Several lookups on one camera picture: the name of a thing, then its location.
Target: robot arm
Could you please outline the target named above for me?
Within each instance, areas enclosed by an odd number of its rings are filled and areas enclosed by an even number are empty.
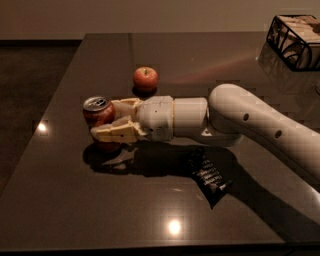
[[[118,117],[95,127],[99,141],[131,143],[189,138],[205,145],[228,147],[242,135],[285,161],[300,176],[320,181],[320,134],[282,115],[247,90],[222,84],[205,98],[155,96],[141,101],[114,101]]]

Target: apple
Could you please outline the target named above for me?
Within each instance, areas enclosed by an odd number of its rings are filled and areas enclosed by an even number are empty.
[[[158,72],[151,67],[139,67],[133,73],[134,89],[142,93],[155,91],[158,80]]]

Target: table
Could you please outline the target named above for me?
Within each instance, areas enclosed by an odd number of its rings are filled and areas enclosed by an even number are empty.
[[[142,141],[127,148],[134,168],[108,173],[82,116],[90,96],[135,97],[133,70],[150,65],[156,95],[206,97],[231,82],[319,132],[320,73],[291,72],[265,37],[87,34],[0,198],[0,251],[318,245],[320,194],[254,141],[206,147],[234,181],[210,209],[181,161],[196,146]]]

